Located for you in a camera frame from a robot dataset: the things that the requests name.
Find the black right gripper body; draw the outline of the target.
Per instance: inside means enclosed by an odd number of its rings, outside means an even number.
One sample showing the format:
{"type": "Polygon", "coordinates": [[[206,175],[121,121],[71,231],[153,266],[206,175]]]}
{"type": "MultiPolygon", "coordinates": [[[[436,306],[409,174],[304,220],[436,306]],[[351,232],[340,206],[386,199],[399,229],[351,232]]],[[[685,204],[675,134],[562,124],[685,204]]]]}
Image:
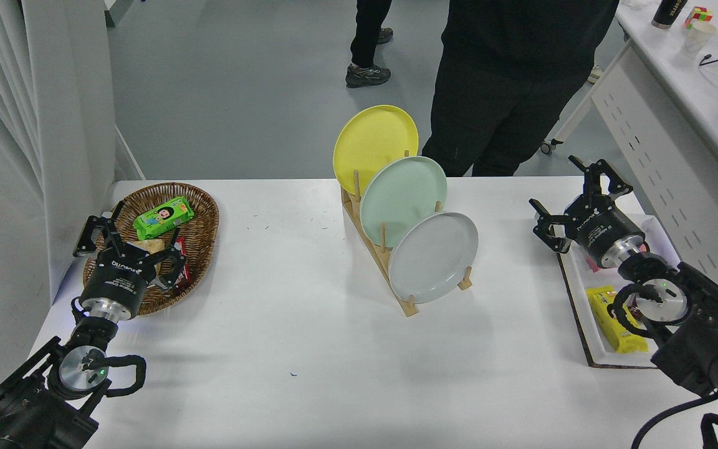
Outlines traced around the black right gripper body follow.
{"type": "Polygon", "coordinates": [[[576,200],[565,213],[566,237],[575,241],[599,267],[615,267],[636,253],[646,235],[613,200],[576,200]]]}

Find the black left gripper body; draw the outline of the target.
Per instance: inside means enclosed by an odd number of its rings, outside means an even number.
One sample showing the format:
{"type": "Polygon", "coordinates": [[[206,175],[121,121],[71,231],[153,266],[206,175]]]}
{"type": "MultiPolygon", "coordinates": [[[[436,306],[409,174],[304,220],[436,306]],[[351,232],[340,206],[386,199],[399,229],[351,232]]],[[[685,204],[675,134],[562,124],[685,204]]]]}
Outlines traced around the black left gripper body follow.
{"type": "Polygon", "coordinates": [[[156,278],[150,253],[137,251],[125,258],[114,251],[99,252],[96,266],[80,296],[83,309],[116,304],[117,311],[137,311],[148,285],[156,278]]]}

